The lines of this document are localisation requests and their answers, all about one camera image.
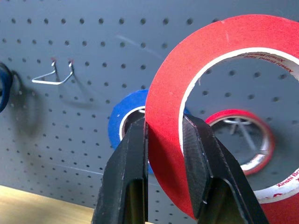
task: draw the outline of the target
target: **pegboard hole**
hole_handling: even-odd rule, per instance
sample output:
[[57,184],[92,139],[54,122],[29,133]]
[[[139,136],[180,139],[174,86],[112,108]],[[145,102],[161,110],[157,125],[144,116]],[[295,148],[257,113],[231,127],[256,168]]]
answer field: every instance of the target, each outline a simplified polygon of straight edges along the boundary
[[142,25],[144,25],[144,24],[146,23],[146,19],[145,19],[145,18],[142,18],[142,19],[140,20],[140,23],[141,23]]
[[120,20],[119,20],[119,24],[124,24],[124,22],[125,22],[125,20],[123,19],[123,18],[120,18]]
[[255,78],[258,78],[258,77],[260,77],[261,76],[261,73],[260,72],[256,72],[256,73],[254,73],[254,77]]
[[250,95],[248,96],[248,99],[254,99],[254,97],[255,97],[255,95],[250,94]]
[[272,99],[273,102],[278,102],[279,100],[280,100],[279,97],[274,97],[274,98]]
[[169,19],[168,18],[163,19],[163,24],[164,25],[167,25],[168,23],[169,23]]
[[231,71],[229,72],[229,75],[230,75],[230,76],[234,76],[234,75],[235,75],[235,71],[234,71],[234,70],[231,70]]
[[187,19],[187,25],[191,25],[192,23],[193,23],[193,19],[192,18]]
[[167,47],[168,47],[167,43],[163,43],[163,44],[162,44],[162,48],[163,48],[163,49],[166,49]]
[[285,79],[286,77],[287,77],[286,74],[282,74],[282,75],[279,76],[279,79]]

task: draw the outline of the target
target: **white tape core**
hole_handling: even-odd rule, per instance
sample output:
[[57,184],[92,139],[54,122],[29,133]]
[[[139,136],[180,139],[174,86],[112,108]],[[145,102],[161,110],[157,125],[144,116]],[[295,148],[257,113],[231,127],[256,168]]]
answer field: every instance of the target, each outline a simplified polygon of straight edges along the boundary
[[121,120],[121,125],[120,125],[120,130],[119,130],[119,136],[120,136],[120,140],[123,139],[123,137],[125,136],[125,124],[126,124],[126,121],[128,119],[128,116],[135,112],[135,111],[138,111],[138,110],[141,110],[141,109],[145,109],[145,106],[139,106],[139,107],[136,107],[134,108],[133,110],[129,111],[124,117],[123,119]]
[[[297,80],[299,80],[299,59],[295,58],[292,55],[289,55],[285,52],[270,49],[270,48],[245,48],[235,51],[231,51],[220,57],[210,61],[205,65],[190,82],[186,92],[184,93],[183,100],[179,109],[179,118],[178,118],[178,136],[179,143],[183,153],[183,114],[185,103],[188,96],[190,95],[192,89],[196,85],[196,82],[200,77],[212,66],[225,61],[230,58],[255,58],[259,60],[268,61],[270,63],[276,64],[284,68],[286,71],[290,72]],[[284,181],[273,185],[272,187],[254,191],[259,203],[272,203],[277,202],[288,197],[291,197],[299,192],[299,168],[294,171],[289,177]]]

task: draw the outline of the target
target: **red masking tape roll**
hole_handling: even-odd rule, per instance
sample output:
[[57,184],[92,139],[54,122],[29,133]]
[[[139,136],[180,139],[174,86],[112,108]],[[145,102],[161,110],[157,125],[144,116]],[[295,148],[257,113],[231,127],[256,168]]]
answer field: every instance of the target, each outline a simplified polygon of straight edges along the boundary
[[[228,58],[256,58],[299,78],[299,23],[269,15],[243,15],[212,23],[184,39],[158,70],[146,101],[149,161],[161,187],[193,217],[182,154],[185,102],[201,75]],[[255,191],[272,224],[298,223],[299,168]]]
[[249,111],[240,109],[219,111],[208,117],[206,119],[206,123],[212,126],[215,123],[222,121],[223,119],[230,118],[241,118],[250,121],[258,126],[263,133],[264,138],[262,146],[258,150],[259,153],[257,153],[250,161],[241,165],[241,168],[244,171],[245,175],[255,174],[263,169],[270,161],[275,148],[274,136],[268,125],[258,116]]

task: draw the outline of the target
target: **red tape edge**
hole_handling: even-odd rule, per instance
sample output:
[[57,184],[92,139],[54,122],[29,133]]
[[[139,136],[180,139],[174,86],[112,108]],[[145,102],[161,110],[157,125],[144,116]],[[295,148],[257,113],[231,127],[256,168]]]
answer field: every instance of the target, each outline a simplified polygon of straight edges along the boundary
[[[270,48],[299,58],[299,23],[269,15],[243,15],[212,23],[184,39],[158,70],[146,101],[149,161],[168,197],[193,217],[184,158],[180,149],[179,109],[187,87],[210,61],[244,48]],[[299,194],[262,204],[272,224],[298,223]]]

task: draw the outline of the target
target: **tape roll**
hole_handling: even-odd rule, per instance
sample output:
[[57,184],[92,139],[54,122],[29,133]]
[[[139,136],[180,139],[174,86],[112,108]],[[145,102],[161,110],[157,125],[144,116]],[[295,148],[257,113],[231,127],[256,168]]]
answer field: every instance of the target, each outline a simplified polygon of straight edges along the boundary
[[[299,78],[299,23],[269,15],[243,15],[212,23],[188,36],[158,70],[146,102],[149,161],[169,198],[193,217],[182,154],[183,109],[203,73],[228,58],[256,58]],[[255,194],[270,223],[299,220],[299,169]]]
[[0,113],[1,113],[8,104],[10,88],[13,83],[13,75],[8,69],[8,67],[3,63],[0,63],[0,80],[2,83],[2,92],[1,92],[2,98],[0,101]]
[[244,171],[245,175],[255,174],[268,164],[273,155],[275,141],[272,131],[270,130],[268,125],[258,116],[249,111],[240,109],[230,109],[217,112],[208,117],[206,119],[206,123],[210,126],[213,126],[219,121],[223,121],[223,119],[230,118],[240,118],[250,121],[252,124],[255,124],[262,131],[263,141],[261,148],[259,150],[256,150],[257,154],[250,161],[247,161],[245,164],[241,165],[241,168]]
[[[108,136],[110,143],[114,149],[118,147],[123,136],[126,119],[135,111],[145,108],[145,101],[148,95],[148,90],[139,90],[126,96],[112,110],[108,123]],[[149,173],[153,174],[153,170],[149,165]]]

